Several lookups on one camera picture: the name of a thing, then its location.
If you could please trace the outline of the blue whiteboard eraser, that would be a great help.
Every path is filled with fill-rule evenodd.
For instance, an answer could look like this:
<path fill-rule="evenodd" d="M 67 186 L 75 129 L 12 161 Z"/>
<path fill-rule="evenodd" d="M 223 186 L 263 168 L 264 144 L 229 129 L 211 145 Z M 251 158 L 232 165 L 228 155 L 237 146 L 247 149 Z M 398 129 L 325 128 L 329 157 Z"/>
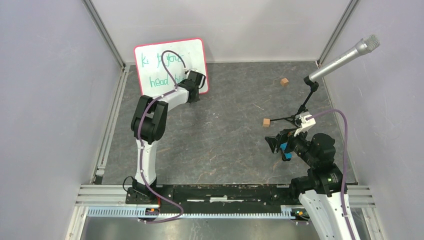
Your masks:
<path fill-rule="evenodd" d="M 287 144 L 288 143 L 285 142 L 285 143 L 282 143 L 279 146 L 279 150 L 280 150 L 281 158 L 282 158 L 282 161 L 283 162 L 288 162 L 288 161 L 290 161 L 292 159 L 292 153 L 291 152 L 286 152 Z"/>

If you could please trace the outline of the pink framed whiteboard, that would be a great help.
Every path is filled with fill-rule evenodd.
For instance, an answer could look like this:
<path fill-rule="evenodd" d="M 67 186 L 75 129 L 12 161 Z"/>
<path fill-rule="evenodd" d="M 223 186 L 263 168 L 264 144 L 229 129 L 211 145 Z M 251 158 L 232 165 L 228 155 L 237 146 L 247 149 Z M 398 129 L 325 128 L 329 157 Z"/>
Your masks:
<path fill-rule="evenodd" d="M 189 70 L 205 75 L 199 93 L 209 91 L 204 42 L 189 38 L 138 45 L 133 49 L 140 92 L 155 97 L 164 94 L 187 78 Z"/>

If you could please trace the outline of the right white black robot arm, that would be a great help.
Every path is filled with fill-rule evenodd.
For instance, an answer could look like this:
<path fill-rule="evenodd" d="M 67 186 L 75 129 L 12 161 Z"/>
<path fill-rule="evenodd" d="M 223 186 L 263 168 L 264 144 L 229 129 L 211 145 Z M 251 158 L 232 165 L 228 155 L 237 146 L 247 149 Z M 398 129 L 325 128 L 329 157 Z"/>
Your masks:
<path fill-rule="evenodd" d="M 282 161 L 290 161 L 295 154 L 308 165 L 306 176 L 291 180 L 288 196 L 305 208 L 319 238 L 360 239 L 351 216 L 346 178 L 334 163 L 335 139 L 316 133 L 308 140 L 307 132 L 295 134 L 293 128 L 264 139 L 272 153 L 281 154 Z"/>

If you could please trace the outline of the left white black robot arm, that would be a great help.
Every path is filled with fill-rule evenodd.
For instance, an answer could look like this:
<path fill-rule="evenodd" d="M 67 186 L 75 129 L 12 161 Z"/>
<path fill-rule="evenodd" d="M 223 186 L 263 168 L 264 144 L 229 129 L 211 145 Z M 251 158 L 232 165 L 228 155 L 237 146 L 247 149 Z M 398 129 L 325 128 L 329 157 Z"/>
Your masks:
<path fill-rule="evenodd" d="M 129 190 L 145 204 L 151 204 L 157 198 L 157 146 L 166 130 L 168 112 L 179 105 L 197 102 L 206 79 L 204 74 L 188 70 L 186 78 L 172 90 L 139 98 L 130 124 L 137 144 L 137 170 Z"/>

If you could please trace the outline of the near wooden cube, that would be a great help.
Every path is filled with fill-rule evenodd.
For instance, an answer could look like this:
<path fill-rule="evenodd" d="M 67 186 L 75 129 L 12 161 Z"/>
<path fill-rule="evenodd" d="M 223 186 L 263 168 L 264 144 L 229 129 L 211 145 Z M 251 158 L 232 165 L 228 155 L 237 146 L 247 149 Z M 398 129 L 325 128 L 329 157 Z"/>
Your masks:
<path fill-rule="evenodd" d="M 271 125 L 271 120 L 269 118 L 264 118 L 262 121 L 262 126 L 268 128 Z"/>

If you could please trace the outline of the wooden cube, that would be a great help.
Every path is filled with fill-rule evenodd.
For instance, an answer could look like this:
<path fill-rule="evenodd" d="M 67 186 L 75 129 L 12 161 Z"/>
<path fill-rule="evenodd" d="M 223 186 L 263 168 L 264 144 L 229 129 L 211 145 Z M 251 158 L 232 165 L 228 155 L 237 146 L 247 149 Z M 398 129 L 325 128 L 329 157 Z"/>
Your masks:
<path fill-rule="evenodd" d="M 262 126 L 268 128 L 271 125 L 271 120 L 269 118 L 264 118 L 262 121 Z"/>
<path fill-rule="evenodd" d="M 280 84 L 283 86 L 283 87 L 287 87 L 288 86 L 288 84 L 289 84 L 289 80 L 287 79 L 287 78 L 282 78 L 281 80 L 280 80 Z"/>

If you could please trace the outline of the far wooden cube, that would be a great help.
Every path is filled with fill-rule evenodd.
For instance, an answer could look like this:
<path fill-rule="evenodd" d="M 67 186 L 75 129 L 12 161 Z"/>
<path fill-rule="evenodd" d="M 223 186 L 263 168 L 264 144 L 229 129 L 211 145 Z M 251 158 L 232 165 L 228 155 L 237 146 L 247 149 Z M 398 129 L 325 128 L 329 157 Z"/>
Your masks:
<path fill-rule="evenodd" d="M 280 84 L 283 86 L 283 87 L 287 87 L 288 86 L 288 84 L 289 84 L 289 80 L 287 79 L 287 78 L 282 78 L 281 80 L 280 80 Z"/>

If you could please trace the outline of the black microphone tripod stand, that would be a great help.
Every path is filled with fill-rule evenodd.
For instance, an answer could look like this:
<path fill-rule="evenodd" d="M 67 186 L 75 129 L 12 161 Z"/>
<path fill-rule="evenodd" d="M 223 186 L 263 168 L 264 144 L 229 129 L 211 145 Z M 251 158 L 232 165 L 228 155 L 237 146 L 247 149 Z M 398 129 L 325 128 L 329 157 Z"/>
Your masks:
<path fill-rule="evenodd" d="M 295 127 L 299 127 L 300 121 L 296 120 L 296 116 L 301 114 L 301 113 L 305 113 L 308 110 L 306 108 L 306 104 L 309 101 L 309 99 L 311 98 L 312 94 L 315 93 L 319 88 L 319 83 L 317 81 L 306 80 L 305 83 L 310 87 L 310 92 L 309 92 L 308 96 L 306 97 L 306 99 L 304 100 L 304 102 L 298 108 L 297 112 L 295 114 L 289 116 L 289 117 L 281 117 L 281 118 L 271 119 L 270 122 L 276 122 L 276 121 L 284 120 L 284 121 L 291 123 Z"/>

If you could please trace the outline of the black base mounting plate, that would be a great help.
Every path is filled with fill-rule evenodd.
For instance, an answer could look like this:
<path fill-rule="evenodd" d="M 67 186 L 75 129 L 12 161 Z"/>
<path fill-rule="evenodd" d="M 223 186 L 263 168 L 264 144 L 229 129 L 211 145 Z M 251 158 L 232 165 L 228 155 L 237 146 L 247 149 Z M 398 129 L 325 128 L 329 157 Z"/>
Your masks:
<path fill-rule="evenodd" d="M 163 184 L 154 188 L 163 199 L 156 196 L 147 201 L 130 188 L 126 204 L 158 205 L 159 212 L 168 214 L 277 213 L 282 206 L 301 204 L 287 184 Z"/>

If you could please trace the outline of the silver microphone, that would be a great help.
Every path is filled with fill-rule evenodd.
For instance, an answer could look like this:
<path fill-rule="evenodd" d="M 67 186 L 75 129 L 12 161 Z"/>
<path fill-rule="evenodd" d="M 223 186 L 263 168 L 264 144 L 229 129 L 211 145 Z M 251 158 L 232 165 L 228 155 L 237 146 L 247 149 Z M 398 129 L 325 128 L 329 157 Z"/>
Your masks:
<path fill-rule="evenodd" d="M 318 79 L 329 75 L 330 73 L 336 71 L 337 69 L 343 67 L 344 65 L 352 62 L 353 60 L 361 56 L 371 53 L 379 46 L 380 40 L 375 34 L 362 38 L 352 48 L 345 51 L 329 63 L 323 65 L 321 68 L 307 75 L 303 79 L 303 81 L 306 85 L 311 86 Z"/>

